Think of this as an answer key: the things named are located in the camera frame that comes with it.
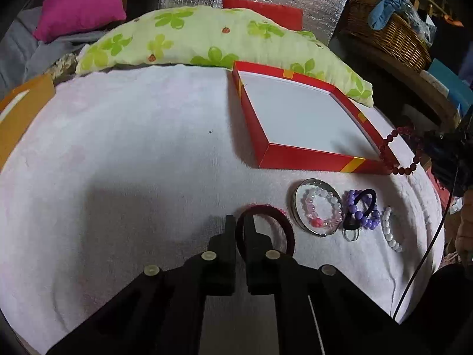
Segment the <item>right hand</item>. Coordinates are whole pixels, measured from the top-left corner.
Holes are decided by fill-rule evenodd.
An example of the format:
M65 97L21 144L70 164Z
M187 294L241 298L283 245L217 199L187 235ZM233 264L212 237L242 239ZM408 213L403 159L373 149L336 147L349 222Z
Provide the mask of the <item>right hand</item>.
M460 225L455 238L455 249L465 267L472 266L473 252L473 191L468 189L463 196Z

